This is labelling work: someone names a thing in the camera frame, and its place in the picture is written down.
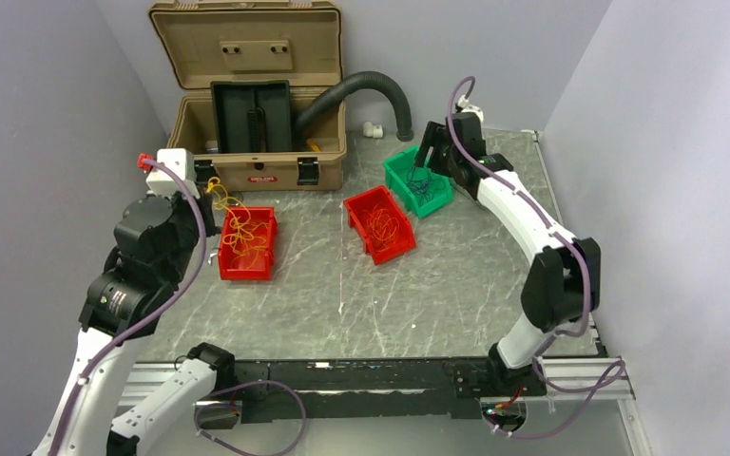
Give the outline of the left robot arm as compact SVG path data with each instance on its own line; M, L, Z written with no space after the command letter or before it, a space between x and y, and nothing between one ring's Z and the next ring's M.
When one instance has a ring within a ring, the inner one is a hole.
M204 240L181 192L148 194L125 208L116 245L88 287L77 352L64 395L36 455L147 455L195 403L221 399L238 382L234 355L202 342L162 385L124 413L117 407L140 352L155 332L153 313L183 282Z

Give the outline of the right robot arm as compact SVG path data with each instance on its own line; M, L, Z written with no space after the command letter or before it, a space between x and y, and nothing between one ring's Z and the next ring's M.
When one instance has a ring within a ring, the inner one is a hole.
M528 261L521 314L489 350L486 381L508 394L531 375L534 360L559 337L579 337L599 305L601 248L578 238L534 198L510 161L490 153L477 114L428 122L414 162L447 177L490 211Z

